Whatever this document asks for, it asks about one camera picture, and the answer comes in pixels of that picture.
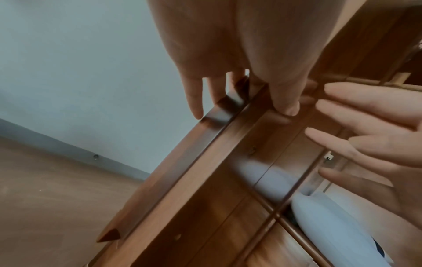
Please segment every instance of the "wooden furniture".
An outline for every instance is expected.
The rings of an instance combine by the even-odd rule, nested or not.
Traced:
[[[326,47],[313,96],[324,97],[327,81],[403,86],[393,78],[417,55],[422,10],[379,3],[366,3]],[[351,133],[311,106],[277,114],[265,87],[253,99],[247,91],[244,80],[164,159],[98,237],[108,244],[88,266],[331,266],[283,211],[294,192],[320,186],[320,166],[346,163],[327,160],[304,129]]]

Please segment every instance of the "white fabric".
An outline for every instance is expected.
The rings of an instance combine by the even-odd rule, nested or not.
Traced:
[[[335,267],[390,267],[391,258],[382,257],[371,235],[324,193],[295,194],[291,207],[300,228]]]

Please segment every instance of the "hand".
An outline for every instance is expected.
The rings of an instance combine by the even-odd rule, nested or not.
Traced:
[[[316,108],[360,136],[343,140],[313,128],[306,135],[393,187],[328,168],[321,176],[422,229],[422,93],[352,83],[325,91],[334,101],[319,100]]]
[[[214,104],[251,71],[268,83],[274,107],[294,116],[309,71],[344,0],[149,0],[161,39],[175,62],[186,98],[200,119],[202,78]]]

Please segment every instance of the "white object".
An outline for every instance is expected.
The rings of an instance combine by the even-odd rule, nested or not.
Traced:
[[[372,236],[350,214],[324,193],[295,194],[295,218],[312,243],[335,267],[390,267]]]

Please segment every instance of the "palm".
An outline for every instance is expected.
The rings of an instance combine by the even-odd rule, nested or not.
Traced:
[[[269,84],[274,107],[299,110],[299,97],[344,1],[150,0],[163,43],[175,62],[196,118],[203,116],[202,78],[214,103],[250,69]]]
[[[351,83],[327,84],[326,93],[335,101],[316,108],[359,136],[343,140],[312,128],[307,136],[393,187],[326,168],[320,174],[422,229],[422,93]]]

